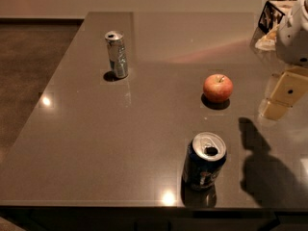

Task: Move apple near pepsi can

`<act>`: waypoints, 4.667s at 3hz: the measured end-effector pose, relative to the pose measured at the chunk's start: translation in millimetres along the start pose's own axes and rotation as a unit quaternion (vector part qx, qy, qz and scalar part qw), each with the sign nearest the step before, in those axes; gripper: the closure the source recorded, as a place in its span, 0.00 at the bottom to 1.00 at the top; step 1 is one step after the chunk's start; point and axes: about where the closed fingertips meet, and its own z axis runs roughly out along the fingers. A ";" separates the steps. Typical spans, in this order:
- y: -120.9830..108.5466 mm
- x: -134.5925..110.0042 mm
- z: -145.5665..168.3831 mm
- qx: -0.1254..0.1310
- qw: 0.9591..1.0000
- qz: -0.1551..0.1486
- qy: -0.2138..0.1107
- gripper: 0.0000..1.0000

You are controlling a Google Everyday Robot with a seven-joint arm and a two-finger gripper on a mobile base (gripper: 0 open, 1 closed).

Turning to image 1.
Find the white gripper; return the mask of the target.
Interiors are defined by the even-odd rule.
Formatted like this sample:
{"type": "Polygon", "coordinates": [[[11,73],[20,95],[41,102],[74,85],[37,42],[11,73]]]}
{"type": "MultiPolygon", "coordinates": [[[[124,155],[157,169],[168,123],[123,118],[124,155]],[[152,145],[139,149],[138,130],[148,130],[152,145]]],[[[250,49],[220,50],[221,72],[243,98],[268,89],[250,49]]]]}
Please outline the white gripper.
{"type": "MultiPolygon", "coordinates": [[[[296,0],[276,34],[276,55],[287,64],[308,65],[308,0],[296,0]]],[[[291,66],[269,80],[262,117],[279,120],[308,91],[308,68],[291,66]]]]}

